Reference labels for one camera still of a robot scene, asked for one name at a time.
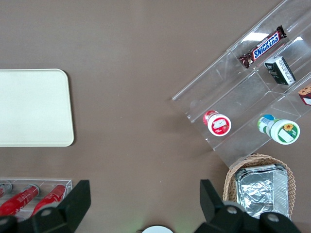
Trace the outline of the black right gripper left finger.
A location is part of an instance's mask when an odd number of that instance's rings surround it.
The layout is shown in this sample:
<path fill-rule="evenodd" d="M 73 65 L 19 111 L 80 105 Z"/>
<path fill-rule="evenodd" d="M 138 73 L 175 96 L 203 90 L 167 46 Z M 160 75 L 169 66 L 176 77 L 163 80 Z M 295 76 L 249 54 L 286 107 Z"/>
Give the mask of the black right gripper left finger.
<path fill-rule="evenodd" d="M 56 207 L 46 207 L 21 222 L 18 222 L 15 216 L 2 216 L 0 231 L 2 233 L 73 233 L 90 206 L 90 182 L 80 180 Z"/>

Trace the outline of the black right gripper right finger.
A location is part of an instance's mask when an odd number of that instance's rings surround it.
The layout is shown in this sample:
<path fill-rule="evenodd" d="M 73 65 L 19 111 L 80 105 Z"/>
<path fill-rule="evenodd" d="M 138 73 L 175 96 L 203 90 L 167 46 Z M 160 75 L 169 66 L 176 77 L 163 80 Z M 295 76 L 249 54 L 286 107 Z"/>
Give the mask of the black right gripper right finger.
<path fill-rule="evenodd" d="M 200 205 L 206 219 L 196 233 L 299 233 L 297 226 L 282 214 L 267 212 L 259 219 L 238 205 L 224 204 L 209 179 L 200 181 Z"/>

